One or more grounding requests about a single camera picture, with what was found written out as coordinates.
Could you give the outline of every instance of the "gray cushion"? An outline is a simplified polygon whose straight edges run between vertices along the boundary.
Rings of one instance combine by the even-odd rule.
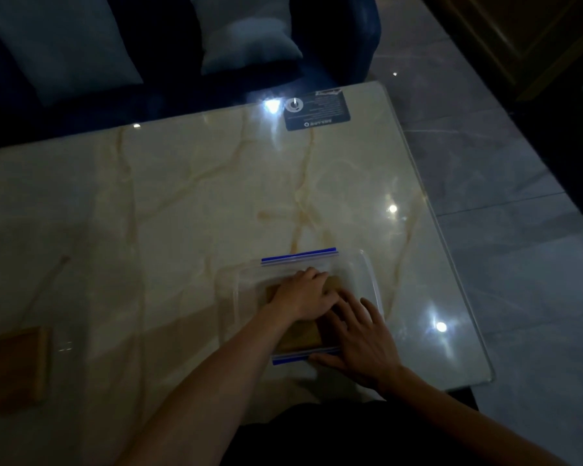
[[[191,0],[201,25],[203,75],[302,58],[289,0]]]
[[[106,0],[0,0],[0,39],[43,105],[142,83]]]

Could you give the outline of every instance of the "forearm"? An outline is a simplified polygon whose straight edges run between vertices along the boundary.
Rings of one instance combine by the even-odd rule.
[[[292,322],[263,308],[175,388],[118,464],[218,464]]]
[[[516,435],[490,418],[425,383],[407,368],[398,368],[379,388],[385,399],[397,398],[428,423],[489,463],[497,465],[564,465],[559,458]]]

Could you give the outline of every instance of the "person's left arm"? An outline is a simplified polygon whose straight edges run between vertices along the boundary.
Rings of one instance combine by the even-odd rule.
[[[270,304],[170,393],[117,465],[218,464],[285,331],[339,300],[334,291],[322,295],[327,276],[308,268],[285,280]]]

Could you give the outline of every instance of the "marble floor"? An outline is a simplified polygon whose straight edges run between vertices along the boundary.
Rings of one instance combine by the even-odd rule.
[[[376,0],[386,85],[496,379],[479,409],[583,465],[583,216],[421,0]]]

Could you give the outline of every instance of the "wooden door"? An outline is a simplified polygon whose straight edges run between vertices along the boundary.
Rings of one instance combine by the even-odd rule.
[[[518,100],[583,54],[583,0],[428,1],[455,19]]]

